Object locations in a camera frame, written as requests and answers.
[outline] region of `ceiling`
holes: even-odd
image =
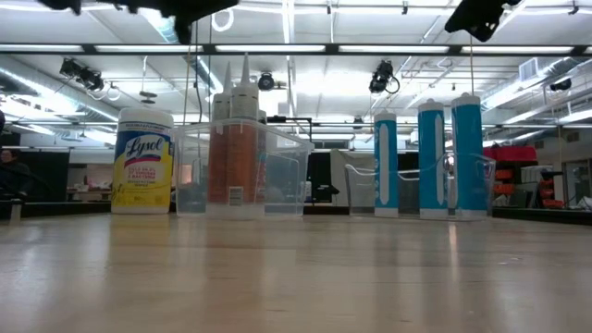
[[[591,44],[592,0],[578,0],[580,12],[568,15],[573,2],[561,0],[525,0],[524,8],[516,13],[508,11],[508,21],[502,24],[487,44]],[[402,15],[402,1],[393,0],[329,0],[333,10],[327,14],[327,0],[286,0],[287,15],[282,15],[281,0],[241,1],[234,7],[233,22],[225,31],[212,29],[210,17],[199,21],[198,43],[445,43],[469,44],[464,32],[449,34],[443,30],[453,9],[460,1],[409,0],[407,15]],[[228,23],[228,12],[216,15],[218,26]],[[154,27],[160,18],[157,12],[143,10],[139,15],[117,11],[110,6],[96,6],[84,10],[79,17],[69,11],[54,12],[34,1],[0,2],[0,21],[3,22],[0,43],[165,43]],[[65,55],[0,55],[26,65],[31,72],[65,83],[81,91],[76,82],[66,81],[59,73]],[[188,68],[182,56],[151,55],[143,70],[142,56],[137,55],[80,55],[81,63],[100,70],[103,78],[121,91],[116,101],[103,98],[101,104],[121,109],[141,106],[139,91],[157,93],[155,105],[169,110],[176,118],[186,111],[190,118],[211,111],[207,98],[207,81],[200,80],[199,98],[193,89],[196,74]],[[272,72],[280,81],[292,79],[295,91],[293,115],[312,117],[319,121],[352,121],[363,116],[371,121],[376,112],[387,109],[399,116],[414,117],[416,107],[427,98],[434,98],[445,105],[463,92],[485,94],[498,85],[508,82],[518,73],[518,66],[528,57],[449,57],[414,56],[341,56],[296,55],[287,61],[284,55],[250,56],[250,75],[258,77],[262,72]],[[401,90],[389,99],[372,96],[368,91],[371,73],[383,59],[391,60],[395,69],[400,68],[398,78]],[[223,81],[227,64],[232,68],[232,80],[241,79],[243,57],[237,55],[202,56],[212,69],[215,80]],[[289,77],[288,67],[293,68]],[[586,78],[585,73],[578,78]],[[575,84],[587,88],[587,79]],[[485,117],[491,123],[502,123],[509,117],[528,111],[541,99],[541,89],[534,89],[517,100],[511,99],[497,109],[487,111]],[[276,114],[278,103],[286,103],[287,91],[262,93],[262,105],[270,114]]]

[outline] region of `white bottle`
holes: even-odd
[[[111,212],[168,213],[173,171],[173,126],[173,117],[163,111],[143,108],[121,110]]]

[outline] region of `air duct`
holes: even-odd
[[[177,38],[177,35],[175,34],[175,23],[173,18],[161,18],[160,13],[156,10],[144,9],[141,13],[167,43],[179,43],[179,38]],[[199,59],[197,56],[192,56],[190,58],[190,66],[195,70],[197,76],[202,79],[203,82],[212,83],[210,93],[222,93],[224,86],[213,73],[210,74],[210,68],[202,59]]]
[[[481,95],[481,109],[485,112],[506,104],[541,85],[555,82],[563,75],[572,75],[588,64],[590,59],[583,57],[568,56],[559,60],[532,58],[520,66],[518,74],[484,92]]]
[[[54,105],[67,108],[87,108],[109,120],[117,121],[119,111],[100,101],[95,101],[85,92],[80,92],[59,80],[36,71],[18,60],[0,55],[0,73],[20,84],[26,85],[42,97],[51,99]]]

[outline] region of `ceiling light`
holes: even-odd
[[[566,130],[589,130],[592,129],[592,125],[590,124],[575,124],[575,125],[565,125],[563,126]]]
[[[575,121],[584,120],[584,119],[587,119],[590,117],[592,117],[592,110],[586,110],[586,111],[572,113],[569,116],[563,117],[563,118],[559,119],[559,122],[561,124],[567,124],[567,123],[571,123],[571,122],[575,122]]]
[[[94,47],[98,52],[106,53],[177,53],[189,52],[188,45],[162,44],[162,45],[96,45]],[[197,47],[197,52],[202,52],[201,46]],[[191,46],[191,52],[195,51],[195,45]]]
[[[325,52],[324,45],[217,45],[218,52]]]
[[[99,142],[105,142],[105,143],[109,143],[109,144],[114,144],[117,141],[117,136],[114,133],[105,133],[103,131],[100,130],[87,130],[84,133],[89,139],[95,140],[95,141],[99,141]]]
[[[537,112],[536,111],[528,111],[528,112],[524,112],[516,117],[511,117],[510,119],[504,121],[504,124],[514,124],[523,120],[527,120],[530,117],[536,116]]]
[[[343,53],[388,53],[388,54],[444,54],[448,46],[435,45],[344,45],[339,47]]]
[[[54,45],[54,44],[0,44],[0,52],[59,52],[82,53],[80,45]]]
[[[526,133],[526,134],[523,134],[523,135],[521,135],[519,137],[514,138],[513,140],[515,140],[515,141],[525,140],[525,139],[534,137],[535,135],[538,135],[538,134],[542,133],[543,131],[544,130],[537,130],[537,131],[534,131],[534,132]]]
[[[30,131],[34,131],[34,132],[37,132],[40,134],[45,134],[45,135],[54,135],[54,133],[51,130],[46,129],[45,127],[37,126],[37,125],[29,125],[29,126],[12,125],[12,127],[16,127],[17,129],[22,129],[22,130],[30,130]]]
[[[573,46],[473,46],[474,54],[568,54],[574,49]],[[471,46],[463,46],[462,53],[470,54]]]

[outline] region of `wooden table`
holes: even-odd
[[[589,332],[592,232],[70,216],[0,227],[0,331]]]

